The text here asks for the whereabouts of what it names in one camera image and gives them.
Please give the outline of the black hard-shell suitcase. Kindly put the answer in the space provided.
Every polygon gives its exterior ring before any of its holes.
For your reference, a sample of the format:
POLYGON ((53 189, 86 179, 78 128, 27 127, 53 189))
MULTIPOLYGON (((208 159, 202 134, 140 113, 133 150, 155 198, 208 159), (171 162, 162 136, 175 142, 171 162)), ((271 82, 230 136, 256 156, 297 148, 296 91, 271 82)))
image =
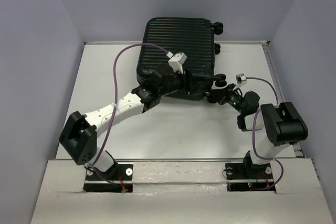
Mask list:
POLYGON ((213 85, 224 88, 227 85, 224 74, 215 74, 215 58, 220 45, 214 36, 224 31, 221 22, 212 23, 204 18, 157 17, 150 19, 145 27, 143 46, 136 67, 137 81, 145 82, 152 72, 161 65, 169 66, 166 54, 183 52, 187 59, 184 69, 190 69, 202 87, 199 95, 184 95, 181 92, 168 97, 199 101, 207 99, 207 92, 213 85))

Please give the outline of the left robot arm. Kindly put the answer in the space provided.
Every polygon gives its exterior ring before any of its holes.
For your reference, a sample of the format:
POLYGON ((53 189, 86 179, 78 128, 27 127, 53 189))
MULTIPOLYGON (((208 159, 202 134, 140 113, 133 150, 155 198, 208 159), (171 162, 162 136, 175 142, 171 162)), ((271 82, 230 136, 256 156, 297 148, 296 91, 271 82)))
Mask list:
POLYGON ((108 135, 114 125, 157 106, 163 96, 176 92, 194 94, 199 87, 190 70, 178 72, 166 65, 158 66, 145 82, 115 103, 86 114, 71 113, 59 142, 76 165, 90 167, 102 178, 111 179, 118 165, 107 151, 98 147, 98 137, 108 135))

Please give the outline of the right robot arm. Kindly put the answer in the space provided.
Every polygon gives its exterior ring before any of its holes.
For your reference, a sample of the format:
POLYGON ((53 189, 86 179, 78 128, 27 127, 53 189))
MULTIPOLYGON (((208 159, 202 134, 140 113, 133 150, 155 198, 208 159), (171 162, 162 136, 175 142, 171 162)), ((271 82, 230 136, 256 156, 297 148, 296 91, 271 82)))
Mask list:
POLYGON ((211 90, 207 100, 232 106, 239 113, 238 128, 253 134, 252 150, 246 153, 243 162, 226 164, 228 179, 257 179, 282 150, 308 137, 307 125, 291 102, 260 105, 256 92, 241 95, 234 84, 211 90))

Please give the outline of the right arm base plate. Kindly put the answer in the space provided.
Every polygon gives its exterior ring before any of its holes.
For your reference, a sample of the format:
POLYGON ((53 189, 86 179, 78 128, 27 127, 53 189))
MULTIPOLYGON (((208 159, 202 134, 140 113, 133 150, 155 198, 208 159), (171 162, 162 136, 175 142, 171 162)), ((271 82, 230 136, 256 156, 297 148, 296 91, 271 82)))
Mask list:
POLYGON ((222 175, 229 192, 276 191, 270 164, 248 169, 243 163, 226 163, 222 175))

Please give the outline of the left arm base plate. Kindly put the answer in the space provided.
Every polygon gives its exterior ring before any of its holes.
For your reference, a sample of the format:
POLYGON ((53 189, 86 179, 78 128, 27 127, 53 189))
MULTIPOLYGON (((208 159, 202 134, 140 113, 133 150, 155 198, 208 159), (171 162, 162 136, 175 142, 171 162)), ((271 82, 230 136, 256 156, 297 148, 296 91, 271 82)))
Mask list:
POLYGON ((117 171, 109 176, 98 175, 92 168, 86 168, 83 190, 88 193, 132 193, 133 167, 133 163, 121 162, 117 171))

